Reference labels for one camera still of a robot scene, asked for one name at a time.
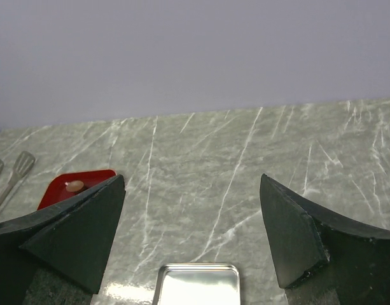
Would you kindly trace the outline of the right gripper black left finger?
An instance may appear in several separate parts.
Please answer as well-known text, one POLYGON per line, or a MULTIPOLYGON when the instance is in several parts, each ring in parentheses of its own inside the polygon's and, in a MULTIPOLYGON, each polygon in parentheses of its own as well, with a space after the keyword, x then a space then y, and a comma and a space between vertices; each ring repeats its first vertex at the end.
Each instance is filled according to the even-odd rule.
POLYGON ((125 198, 115 175, 69 199, 0 222, 0 304, 90 304, 125 198))

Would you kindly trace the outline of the metal serving tongs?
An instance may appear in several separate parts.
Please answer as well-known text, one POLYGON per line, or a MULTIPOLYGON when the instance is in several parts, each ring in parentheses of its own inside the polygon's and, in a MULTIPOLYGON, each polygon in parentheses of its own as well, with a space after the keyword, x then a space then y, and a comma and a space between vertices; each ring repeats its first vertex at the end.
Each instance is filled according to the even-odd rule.
POLYGON ((22 151, 17 157, 6 187, 0 192, 0 206, 16 184, 34 167, 36 157, 28 151, 22 151))

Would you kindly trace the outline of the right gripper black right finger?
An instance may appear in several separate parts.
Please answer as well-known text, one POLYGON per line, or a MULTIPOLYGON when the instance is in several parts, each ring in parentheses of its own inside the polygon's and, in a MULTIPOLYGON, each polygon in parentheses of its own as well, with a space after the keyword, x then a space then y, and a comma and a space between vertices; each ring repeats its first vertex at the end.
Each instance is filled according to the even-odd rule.
POLYGON ((310 201, 267 175, 261 212, 288 304, 390 304, 390 231, 310 201))

